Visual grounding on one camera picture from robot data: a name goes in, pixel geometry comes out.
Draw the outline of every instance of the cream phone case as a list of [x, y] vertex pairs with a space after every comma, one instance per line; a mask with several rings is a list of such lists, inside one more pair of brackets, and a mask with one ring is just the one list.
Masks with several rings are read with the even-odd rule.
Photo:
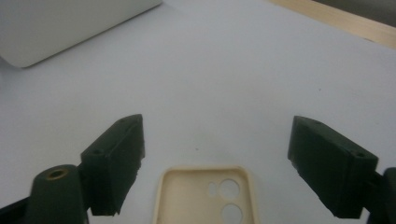
[[153, 224], [258, 224], [251, 177], [240, 166], [174, 167], [158, 188]]

